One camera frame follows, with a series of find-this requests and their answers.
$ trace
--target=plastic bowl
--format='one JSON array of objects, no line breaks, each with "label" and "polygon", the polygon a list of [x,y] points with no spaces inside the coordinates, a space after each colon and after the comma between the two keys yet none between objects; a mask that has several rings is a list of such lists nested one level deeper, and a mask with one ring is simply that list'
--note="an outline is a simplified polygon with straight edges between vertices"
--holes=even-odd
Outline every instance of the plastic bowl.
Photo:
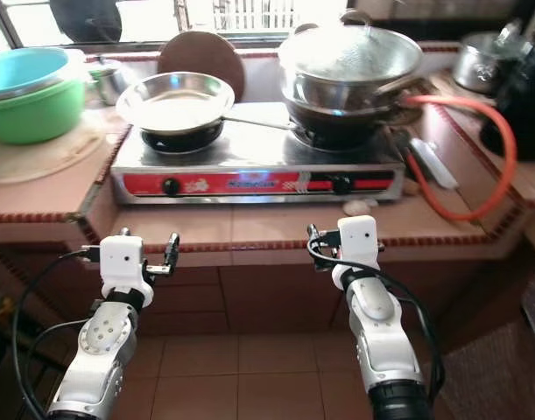
[{"label": "plastic bowl", "polygon": [[0,100],[71,79],[70,56],[61,48],[18,48],[0,52]]},{"label": "plastic bowl", "polygon": [[0,143],[32,144],[66,133],[84,109],[84,84],[66,80],[0,101]]}]

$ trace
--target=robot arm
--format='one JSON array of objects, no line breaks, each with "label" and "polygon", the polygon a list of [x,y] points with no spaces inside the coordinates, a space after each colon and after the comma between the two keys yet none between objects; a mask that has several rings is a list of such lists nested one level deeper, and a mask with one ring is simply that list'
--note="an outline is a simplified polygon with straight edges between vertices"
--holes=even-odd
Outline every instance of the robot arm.
[{"label": "robot arm", "polygon": [[[315,237],[325,240],[334,256],[340,250],[343,261],[379,270],[376,221],[370,216],[351,217],[340,219],[338,227],[339,231],[320,234],[311,225],[308,233],[311,241]],[[331,267],[327,260],[316,261],[316,266]],[[357,359],[374,418],[431,419],[419,364],[401,326],[401,305],[373,271],[337,263],[332,278],[346,293],[349,326],[356,338]]]},{"label": "robot arm", "polygon": [[100,262],[105,301],[82,327],[78,350],[48,410],[52,420],[106,420],[121,392],[123,370],[135,353],[138,315],[153,297],[155,276],[171,275],[180,239],[170,237],[162,266],[148,266],[143,241],[123,234],[89,247]]}]

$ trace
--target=pot lid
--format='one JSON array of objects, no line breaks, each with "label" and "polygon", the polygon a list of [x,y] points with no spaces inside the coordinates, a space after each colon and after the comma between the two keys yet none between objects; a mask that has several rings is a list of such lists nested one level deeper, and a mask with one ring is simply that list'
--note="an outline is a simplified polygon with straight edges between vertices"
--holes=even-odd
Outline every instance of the pot lid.
[{"label": "pot lid", "polygon": [[477,53],[498,59],[517,59],[522,56],[525,38],[516,37],[510,42],[499,44],[498,32],[478,32],[468,35],[462,44],[473,48]]},{"label": "pot lid", "polygon": [[313,28],[280,46],[283,67],[327,81],[385,81],[419,65],[420,47],[406,36],[371,26]]},{"label": "pot lid", "polygon": [[88,72],[92,75],[92,77],[99,78],[113,74],[120,68],[121,63],[119,61],[115,59],[104,59],[103,57],[98,57],[98,61],[88,65]]}]

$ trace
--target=orange gas hose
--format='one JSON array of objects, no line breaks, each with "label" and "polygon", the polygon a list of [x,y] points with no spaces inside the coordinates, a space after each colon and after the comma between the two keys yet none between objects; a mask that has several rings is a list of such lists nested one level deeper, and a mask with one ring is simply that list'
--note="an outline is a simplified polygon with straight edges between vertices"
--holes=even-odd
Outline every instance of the orange gas hose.
[{"label": "orange gas hose", "polygon": [[487,117],[489,117],[493,123],[499,128],[501,136],[503,137],[504,145],[504,168],[498,184],[496,185],[495,191],[491,196],[480,205],[475,211],[471,213],[453,213],[449,210],[446,210],[438,199],[434,196],[433,190],[427,184],[423,172],[420,170],[417,161],[410,153],[407,155],[407,163],[413,170],[417,181],[421,185],[421,190],[425,196],[428,204],[445,219],[452,221],[472,221],[478,219],[491,210],[493,210],[501,202],[503,197],[506,195],[510,188],[510,183],[514,178],[514,172],[516,170],[517,160],[516,160],[516,139],[514,133],[510,128],[510,125],[504,119],[504,117],[494,108],[489,105],[485,105],[479,101],[462,98],[458,96],[438,96],[438,95],[418,95],[418,96],[409,96],[402,100],[403,104],[410,106],[421,106],[425,103],[436,103],[440,105],[457,105],[461,107],[475,109]]}]

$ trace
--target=green basin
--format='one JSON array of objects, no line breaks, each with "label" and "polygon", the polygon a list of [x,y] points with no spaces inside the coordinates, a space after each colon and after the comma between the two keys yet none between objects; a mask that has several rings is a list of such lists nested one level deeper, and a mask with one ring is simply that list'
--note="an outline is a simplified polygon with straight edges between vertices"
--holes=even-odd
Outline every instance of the green basin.
[{"label": "green basin", "polygon": [[84,83],[65,80],[0,101],[0,143],[32,144],[72,129],[84,109]]}]

